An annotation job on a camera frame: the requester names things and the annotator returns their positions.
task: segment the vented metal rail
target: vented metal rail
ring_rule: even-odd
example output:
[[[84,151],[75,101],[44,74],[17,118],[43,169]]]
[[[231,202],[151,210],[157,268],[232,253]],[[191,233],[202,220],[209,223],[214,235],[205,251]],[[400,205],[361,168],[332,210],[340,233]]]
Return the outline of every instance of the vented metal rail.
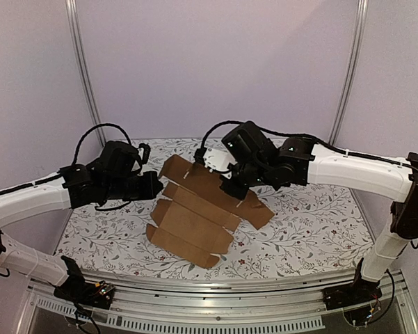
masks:
[[[105,279],[116,285],[111,309],[94,311],[93,318],[100,326],[135,333],[172,334],[303,333],[322,329],[322,316],[337,310],[326,310],[321,290],[353,279],[351,270],[210,283],[92,271],[85,275],[90,281]],[[403,304],[412,305],[400,271],[394,272],[394,279],[398,302],[406,299]],[[381,287],[383,299],[389,299],[392,284],[388,277],[382,279]],[[36,308],[74,318],[75,307],[53,297],[53,290],[50,285],[31,282],[18,333],[29,332]],[[402,320],[410,329],[407,333],[418,333],[413,309],[405,309]]]

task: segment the leaf pattern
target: leaf pattern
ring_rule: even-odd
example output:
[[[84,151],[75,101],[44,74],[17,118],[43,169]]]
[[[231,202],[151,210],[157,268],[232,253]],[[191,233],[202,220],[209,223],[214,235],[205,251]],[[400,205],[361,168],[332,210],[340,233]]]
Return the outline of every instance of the leaf pattern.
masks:
[[[145,170],[160,170],[172,154],[193,160],[200,139],[152,139]],[[223,148],[220,141],[207,145]],[[259,231],[247,221],[234,233],[228,254],[210,269],[151,244],[145,236],[156,200],[133,202],[113,212],[94,205],[74,211],[56,250],[86,269],[135,276],[190,280],[278,278],[355,266],[372,246],[371,237],[348,189],[311,184],[274,191],[254,189],[274,212]],[[117,206],[115,201],[106,206]]]

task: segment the cardboard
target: cardboard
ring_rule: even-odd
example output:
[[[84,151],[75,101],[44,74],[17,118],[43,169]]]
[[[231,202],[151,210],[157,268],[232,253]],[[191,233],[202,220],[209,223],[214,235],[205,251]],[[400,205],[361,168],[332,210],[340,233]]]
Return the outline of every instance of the cardboard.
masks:
[[[234,240],[221,226],[171,200],[158,200],[150,216],[160,229],[210,253],[226,254]]]
[[[219,262],[214,254],[226,254],[234,232],[244,218],[259,229],[273,212],[252,191],[241,202],[219,189],[219,175],[177,155],[169,158],[160,173],[169,182],[150,216],[147,238],[155,245],[202,268]]]
[[[235,232],[241,222],[238,216],[195,196],[195,194],[172,182],[167,184],[162,194],[215,224],[227,228],[229,231]]]
[[[246,199],[241,202],[219,189],[221,180],[218,174],[210,173],[204,166],[192,164],[179,155],[166,160],[159,176],[165,176],[207,202],[249,221],[257,230],[265,226],[274,215],[253,191],[249,191]]]
[[[212,268],[218,263],[219,257],[176,237],[161,228],[147,225],[147,238],[155,245],[182,257],[201,268]]]

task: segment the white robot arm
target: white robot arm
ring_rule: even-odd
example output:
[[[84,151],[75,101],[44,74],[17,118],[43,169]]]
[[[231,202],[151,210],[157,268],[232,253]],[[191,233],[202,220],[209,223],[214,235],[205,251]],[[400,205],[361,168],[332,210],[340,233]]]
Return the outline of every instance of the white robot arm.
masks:
[[[99,158],[87,166],[73,164],[47,177],[0,191],[0,268],[11,269],[56,287],[57,297],[75,303],[109,308],[113,294],[106,283],[86,283],[73,259],[52,256],[25,246],[1,229],[43,212],[75,209],[107,200],[149,200],[163,186],[156,172],[140,174],[150,148],[143,156],[130,144],[109,141]]]
[[[239,124],[222,139],[228,152],[205,149],[203,139],[195,159],[220,173],[221,189],[240,200],[250,187],[264,184],[275,190],[290,184],[333,184],[393,200],[392,218],[358,264],[354,282],[323,291],[328,309],[380,297],[384,272],[411,240],[418,239],[418,154],[410,153],[407,159],[377,157],[334,148],[305,134],[293,135],[277,148],[253,122],[220,124]]]

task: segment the gray wall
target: gray wall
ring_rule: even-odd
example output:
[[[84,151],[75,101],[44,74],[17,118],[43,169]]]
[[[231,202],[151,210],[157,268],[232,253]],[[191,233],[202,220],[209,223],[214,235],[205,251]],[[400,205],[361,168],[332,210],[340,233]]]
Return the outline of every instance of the gray wall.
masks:
[[[0,189],[70,164],[90,126],[65,1],[0,0]],[[90,137],[80,161],[98,151]],[[51,253],[67,213],[32,218],[6,232]],[[15,272],[0,278],[0,334],[12,333],[26,284]]]
[[[328,136],[356,0],[81,0],[77,8],[102,120],[133,137],[201,137],[226,119]]]
[[[418,152],[418,0],[370,1],[363,48],[338,145],[406,157]],[[389,201],[360,193],[371,227],[382,230]],[[401,267],[418,312],[418,250]]]

